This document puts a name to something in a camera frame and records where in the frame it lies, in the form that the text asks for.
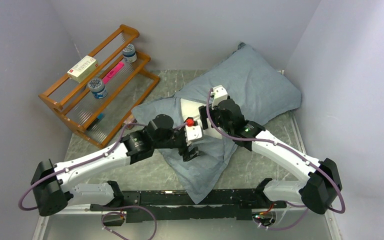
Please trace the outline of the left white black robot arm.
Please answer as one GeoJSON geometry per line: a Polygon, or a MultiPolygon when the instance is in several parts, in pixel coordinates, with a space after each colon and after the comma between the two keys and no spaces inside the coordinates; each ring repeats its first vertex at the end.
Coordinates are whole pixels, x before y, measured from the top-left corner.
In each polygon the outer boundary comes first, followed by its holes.
{"type": "Polygon", "coordinates": [[[124,196],[116,181],[83,182],[95,174],[150,158],[156,149],[177,149],[182,160],[188,162],[199,154],[197,147],[190,147],[192,142],[202,137],[203,129],[192,117],[175,127],[170,116],[159,114],[141,125],[140,130],[122,134],[115,143],[99,151],[66,162],[44,160],[36,167],[30,183],[35,209],[41,217],[82,204],[117,210],[123,205],[124,196]]]}

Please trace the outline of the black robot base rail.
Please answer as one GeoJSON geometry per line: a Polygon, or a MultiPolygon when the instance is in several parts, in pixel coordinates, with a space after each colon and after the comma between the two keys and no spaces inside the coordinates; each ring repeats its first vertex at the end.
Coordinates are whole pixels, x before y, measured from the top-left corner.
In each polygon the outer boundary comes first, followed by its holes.
{"type": "Polygon", "coordinates": [[[270,202],[253,188],[214,189],[201,202],[195,204],[184,190],[124,191],[123,206],[127,223],[143,221],[224,219],[250,221],[268,208],[286,208],[284,201],[270,202]]]}

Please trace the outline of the white pillow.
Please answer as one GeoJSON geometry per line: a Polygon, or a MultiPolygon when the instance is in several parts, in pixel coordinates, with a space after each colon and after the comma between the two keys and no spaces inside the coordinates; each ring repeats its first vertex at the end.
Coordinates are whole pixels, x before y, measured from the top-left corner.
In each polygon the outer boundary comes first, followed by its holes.
{"type": "Polygon", "coordinates": [[[195,102],[187,99],[180,99],[180,107],[181,107],[181,115],[184,120],[186,120],[188,117],[192,117],[195,122],[199,126],[202,127],[202,132],[204,136],[209,136],[217,139],[222,139],[223,136],[216,131],[212,126],[210,126],[209,121],[206,119],[206,123],[208,124],[208,128],[204,129],[202,125],[202,121],[200,119],[200,111],[199,107],[205,107],[204,103],[201,102],[195,102]]]}

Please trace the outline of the blue grey pillow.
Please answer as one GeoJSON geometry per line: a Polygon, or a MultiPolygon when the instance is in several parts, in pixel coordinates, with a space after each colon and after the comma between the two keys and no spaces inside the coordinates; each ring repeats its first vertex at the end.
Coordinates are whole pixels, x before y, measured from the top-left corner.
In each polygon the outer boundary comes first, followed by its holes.
{"type": "MultiPolygon", "coordinates": [[[[211,114],[214,123],[225,120],[229,129],[243,127],[249,120],[264,125],[276,116],[301,106],[301,92],[250,45],[241,44],[231,56],[186,84],[174,95],[136,106],[132,114],[147,124],[157,115],[170,116],[182,124],[181,101],[205,103],[210,88],[223,86],[229,95],[211,114]]],[[[204,136],[197,142],[200,155],[183,161],[176,149],[162,149],[166,162],[194,203],[200,203],[213,189],[228,166],[237,145],[226,137],[204,136]]]]}

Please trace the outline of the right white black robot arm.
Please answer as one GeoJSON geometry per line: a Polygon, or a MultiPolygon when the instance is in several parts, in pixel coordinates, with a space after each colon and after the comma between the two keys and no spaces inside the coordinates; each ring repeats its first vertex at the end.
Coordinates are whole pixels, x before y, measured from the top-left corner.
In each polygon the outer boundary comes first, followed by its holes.
{"type": "Polygon", "coordinates": [[[330,158],[319,160],[289,146],[255,121],[246,120],[233,99],[198,108],[203,129],[214,130],[231,139],[236,145],[269,158],[289,171],[296,181],[266,178],[255,193],[255,202],[262,208],[272,202],[302,203],[316,214],[330,210],[346,211],[343,189],[337,164],[330,158]]]}

